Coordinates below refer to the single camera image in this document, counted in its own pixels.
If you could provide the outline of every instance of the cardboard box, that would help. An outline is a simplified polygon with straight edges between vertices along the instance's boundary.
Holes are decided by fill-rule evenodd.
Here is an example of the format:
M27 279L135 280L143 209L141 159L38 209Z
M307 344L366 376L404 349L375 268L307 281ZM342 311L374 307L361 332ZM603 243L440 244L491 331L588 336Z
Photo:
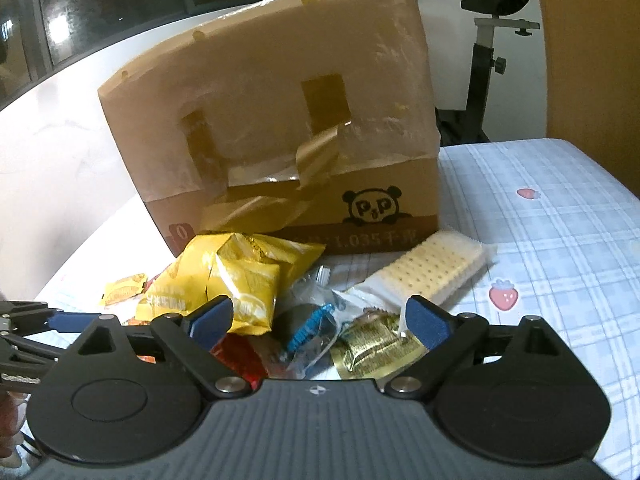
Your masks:
M437 229L417 0L268 0L153 47L98 94L175 254L201 231L358 253Z

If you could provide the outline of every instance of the blue checkered tablecloth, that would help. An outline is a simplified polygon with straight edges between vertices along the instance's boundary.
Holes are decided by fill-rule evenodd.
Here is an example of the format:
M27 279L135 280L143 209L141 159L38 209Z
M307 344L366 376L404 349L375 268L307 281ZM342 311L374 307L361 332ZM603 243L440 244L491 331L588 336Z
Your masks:
M453 146L440 151L439 163L441 224L497 247L494 264L446 307L494 324L544 317L611 403L596 461L616 478L634 480L640 476L640 201L562 140ZM332 285L346 288L398 256L329 256L324 263L332 267ZM136 196L38 299L98 311L105 282L137 272L153 276L172 259ZM495 293L505 289L506 298ZM72 340L55 333L39 339L59 346Z

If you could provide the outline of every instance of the panda logo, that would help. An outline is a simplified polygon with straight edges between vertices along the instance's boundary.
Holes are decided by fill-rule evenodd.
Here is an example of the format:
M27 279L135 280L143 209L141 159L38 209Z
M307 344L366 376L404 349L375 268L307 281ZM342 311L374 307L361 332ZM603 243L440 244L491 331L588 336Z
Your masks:
M399 218L407 218L409 213L401 213L398 199L402 196L396 186L385 189L364 189L358 193L347 191L342 201L349 205L349 216L343 222L357 226L382 222L393 225Z

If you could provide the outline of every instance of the silver bolt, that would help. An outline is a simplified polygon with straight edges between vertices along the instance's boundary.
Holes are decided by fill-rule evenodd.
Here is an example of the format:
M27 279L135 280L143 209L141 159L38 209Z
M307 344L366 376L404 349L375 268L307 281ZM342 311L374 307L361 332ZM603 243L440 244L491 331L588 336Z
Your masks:
M247 387L242 377L223 377L216 381L216 388L224 394L238 394Z
M391 388L399 394L412 394L417 392L422 383L415 377L396 377L391 381Z

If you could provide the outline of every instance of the gray gripper base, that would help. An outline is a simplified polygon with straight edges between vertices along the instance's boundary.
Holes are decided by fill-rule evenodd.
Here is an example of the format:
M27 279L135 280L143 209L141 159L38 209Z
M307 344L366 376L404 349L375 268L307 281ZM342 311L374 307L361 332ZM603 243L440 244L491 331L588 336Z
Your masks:
M452 443L415 401L372 381L264 381L220 400L185 441L146 462L89 468L47 459L29 480L605 480L580 460L491 462Z

